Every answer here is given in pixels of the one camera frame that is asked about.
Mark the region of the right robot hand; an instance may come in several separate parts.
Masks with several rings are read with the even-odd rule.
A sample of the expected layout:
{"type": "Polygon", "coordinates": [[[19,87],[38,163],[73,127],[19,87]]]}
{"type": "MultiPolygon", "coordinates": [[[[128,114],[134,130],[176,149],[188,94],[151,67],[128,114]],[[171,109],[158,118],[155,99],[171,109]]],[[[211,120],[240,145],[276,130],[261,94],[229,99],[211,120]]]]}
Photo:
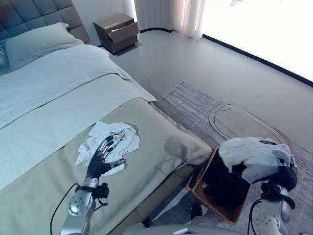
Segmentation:
{"type": "Polygon", "coordinates": [[[272,175],[271,180],[288,192],[294,189],[297,185],[297,164],[294,158],[291,158],[289,165],[284,159],[279,158],[278,172],[272,175]]]}

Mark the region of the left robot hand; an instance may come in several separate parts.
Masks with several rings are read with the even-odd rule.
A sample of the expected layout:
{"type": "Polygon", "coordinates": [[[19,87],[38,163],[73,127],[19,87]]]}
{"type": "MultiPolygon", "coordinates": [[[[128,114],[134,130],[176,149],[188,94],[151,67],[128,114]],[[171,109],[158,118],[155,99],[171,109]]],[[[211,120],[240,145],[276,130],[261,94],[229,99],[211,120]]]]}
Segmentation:
{"type": "Polygon", "coordinates": [[[105,163],[105,158],[114,150],[114,135],[106,137],[96,149],[87,168],[87,178],[99,179],[106,172],[126,163],[126,159],[119,159],[105,163]]]}

